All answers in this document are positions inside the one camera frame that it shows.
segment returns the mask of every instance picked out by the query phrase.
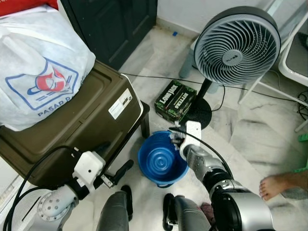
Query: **white plastic bag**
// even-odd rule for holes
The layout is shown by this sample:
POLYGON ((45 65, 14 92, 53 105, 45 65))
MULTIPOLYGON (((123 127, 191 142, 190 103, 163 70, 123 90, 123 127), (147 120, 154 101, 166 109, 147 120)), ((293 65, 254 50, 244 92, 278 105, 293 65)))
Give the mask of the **white plastic bag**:
POLYGON ((95 56, 48 6, 0 18, 0 125, 23 130, 72 99, 95 56))

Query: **fan base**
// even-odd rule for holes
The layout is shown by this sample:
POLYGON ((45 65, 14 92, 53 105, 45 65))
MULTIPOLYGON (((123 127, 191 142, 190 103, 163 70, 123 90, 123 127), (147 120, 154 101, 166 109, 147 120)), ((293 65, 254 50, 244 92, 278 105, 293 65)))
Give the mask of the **fan base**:
POLYGON ((212 110, 210 105, 204 99, 200 99, 193 102, 180 124, 184 126, 188 120, 197 121, 201 123, 201 128, 204 129, 209 125, 211 118, 212 110))

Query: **electric fan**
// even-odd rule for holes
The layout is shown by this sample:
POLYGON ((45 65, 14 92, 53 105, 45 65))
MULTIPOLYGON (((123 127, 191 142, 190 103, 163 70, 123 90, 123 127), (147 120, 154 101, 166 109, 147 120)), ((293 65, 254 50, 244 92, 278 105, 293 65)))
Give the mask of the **electric fan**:
POLYGON ((212 117, 203 99, 212 82, 240 85, 263 76, 280 52, 280 36, 273 18, 254 7, 235 7, 215 16, 194 47, 196 67, 205 80, 182 119, 199 121, 205 128, 212 117))

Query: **dark door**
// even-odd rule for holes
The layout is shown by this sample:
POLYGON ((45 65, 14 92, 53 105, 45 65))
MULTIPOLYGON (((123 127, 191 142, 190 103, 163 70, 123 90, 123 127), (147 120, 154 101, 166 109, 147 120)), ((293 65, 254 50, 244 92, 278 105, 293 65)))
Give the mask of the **dark door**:
POLYGON ((157 0, 62 0, 96 59, 119 69, 156 22, 157 0))

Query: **fan stand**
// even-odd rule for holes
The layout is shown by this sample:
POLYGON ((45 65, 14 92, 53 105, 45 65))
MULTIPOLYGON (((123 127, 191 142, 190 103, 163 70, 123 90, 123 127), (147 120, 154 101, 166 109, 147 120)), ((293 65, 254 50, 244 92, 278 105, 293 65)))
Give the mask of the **fan stand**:
POLYGON ((181 125, 185 125, 188 120, 200 122, 201 129, 204 129, 207 127, 207 125, 209 125, 212 118, 212 110, 208 102, 203 99, 203 97, 211 84, 212 81, 208 79, 204 80, 198 95, 196 96, 184 118, 181 120, 181 125))

